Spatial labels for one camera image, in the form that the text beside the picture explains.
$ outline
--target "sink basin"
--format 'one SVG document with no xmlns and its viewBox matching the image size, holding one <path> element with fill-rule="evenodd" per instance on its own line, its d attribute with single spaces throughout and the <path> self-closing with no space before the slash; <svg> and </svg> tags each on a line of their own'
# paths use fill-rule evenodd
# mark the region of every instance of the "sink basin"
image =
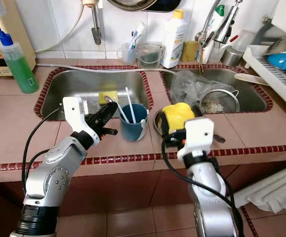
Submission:
<svg viewBox="0 0 286 237">
<path fill-rule="evenodd" d="M 99 92 L 117 91 L 120 106 L 128 104 L 125 91 L 128 87 L 129 95 L 133 103 L 149 106 L 144 80 L 138 72 L 126 73 L 94 73 L 86 71 L 68 70 L 56 74 L 50 84 L 41 107 L 41 115 L 47 116 L 55 110 L 65 96 L 80 96 L 87 101 L 90 114 L 100 109 Z M 51 120 L 65 120 L 63 113 L 55 113 Z"/>
<path fill-rule="evenodd" d="M 190 70 L 194 74 L 198 74 L 198 70 Z M 254 90 L 254 88 L 245 81 L 240 81 L 234 78 L 236 72 L 229 69 L 205 69 L 202 76 L 208 80 L 219 81 L 234 87 L 235 90 L 239 90 L 237 99 L 240 103 L 240 112 L 261 112 L 265 111 L 267 104 L 262 97 Z M 166 88 L 170 91 L 173 74 L 163 74 L 164 83 Z"/>
</svg>

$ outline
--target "strainer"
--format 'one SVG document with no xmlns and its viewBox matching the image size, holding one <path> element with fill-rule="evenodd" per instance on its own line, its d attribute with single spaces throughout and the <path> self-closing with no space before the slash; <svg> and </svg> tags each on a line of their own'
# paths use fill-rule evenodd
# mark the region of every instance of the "strainer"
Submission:
<svg viewBox="0 0 286 237">
<path fill-rule="evenodd" d="M 224 89 L 210 90 L 200 99 L 200 110 L 204 114 L 238 112 L 240 110 L 236 98 L 238 93 L 238 90 L 233 92 Z"/>
</svg>

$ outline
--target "toothbrush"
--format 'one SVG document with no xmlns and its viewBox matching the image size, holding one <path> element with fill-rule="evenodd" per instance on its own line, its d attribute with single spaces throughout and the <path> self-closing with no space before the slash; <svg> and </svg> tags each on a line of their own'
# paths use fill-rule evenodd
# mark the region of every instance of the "toothbrush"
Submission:
<svg viewBox="0 0 286 237">
<path fill-rule="evenodd" d="M 130 111 L 131 111 L 133 123 L 137 123 L 137 121 L 135 120 L 135 116 L 134 116 L 133 107 L 132 107 L 132 104 L 131 104 L 128 88 L 126 87 L 125 90 L 126 90 L 127 96 L 128 96 L 128 101 L 129 101 L 129 106 L 130 106 Z"/>
<path fill-rule="evenodd" d="M 143 35 L 144 30 L 145 30 L 146 25 L 144 24 L 144 22 L 141 22 L 137 28 L 135 29 L 135 31 L 133 32 L 133 36 L 132 36 L 132 40 L 129 46 L 129 49 L 133 49 L 135 48 L 135 43 L 138 40 L 138 38 L 141 37 L 141 35 Z"/>
<path fill-rule="evenodd" d="M 119 108 L 119 111 L 120 111 L 120 113 L 122 114 L 122 116 L 124 117 L 124 120 L 125 120 L 127 123 L 130 123 L 130 122 L 128 121 L 128 118 L 125 116 L 123 110 L 121 109 L 121 107 L 120 107 L 120 105 L 119 105 L 119 103 L 118 103 L 116 97 L 114 97 L 114 101 L 115 101 L 115 103 L 117 103 L 118 108 Z"/>
</svg>

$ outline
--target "white cloth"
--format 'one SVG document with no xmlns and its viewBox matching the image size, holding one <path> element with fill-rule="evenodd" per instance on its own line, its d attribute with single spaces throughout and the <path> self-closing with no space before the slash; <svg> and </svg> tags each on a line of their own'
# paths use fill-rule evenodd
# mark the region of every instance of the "white cloth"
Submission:
<svg viewBox="0 0 286 237">
<path fill-rule="evenodd" d="M 286 209 L 286 169 L 236 192 L 234 199 L 236 207 L 251 202 L 264 211 Z"/>
</svg>

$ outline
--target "pink countertop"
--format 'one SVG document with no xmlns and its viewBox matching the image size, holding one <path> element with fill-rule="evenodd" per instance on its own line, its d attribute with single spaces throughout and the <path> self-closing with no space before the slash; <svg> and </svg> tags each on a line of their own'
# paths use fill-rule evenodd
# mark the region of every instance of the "pink countertop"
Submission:
<svg viewBox="0 0 286 237">
<path fill-rule="evenodd" d="M 65 60 L 44 59 L 42 63 L 70 65 L 122 65 L 119 60 Z M 36 67 L 35 76 L 40 90 L 48 74 L 55 68 Z M 165 169 L 160 158 L 161 137 L 153 127 L 153 116 L 170 104 L 162 78 L 158 72 L 146 72 L 154 101 L 149 113 L 149 129 L 139 142 L 127 142 L 121 133 L 106 136 L 98 146 L 91 147 L 85 165 L 76 175 L 100 175 L 109 173 L 138 172 Z M 214 142 L 213 155 L 221 165 L 286 160 L 286 103 L 270 88 L 262 87 L 271 97 L 273 107 L 267 112 L 209 115 L 214 121 L 215 133 L 226 139 L 224 144 Z M 13 78 L 0 78 L 0 182 L 20 180 L 20 163 L 26 139 L 40 121 L 33 108 L 40 90 L 24 95 Z M 107 127 L 120 129 L 119 119 L 111 119 Z M 37 152 L 48 149 L 70 135 L 65 121 L 46 122 L 34 135 L 28 159 Z M 169 150 L 175 158 L 175 150 Z M 182 168 L 176 159 L 172 164 Z"/>
</svg>

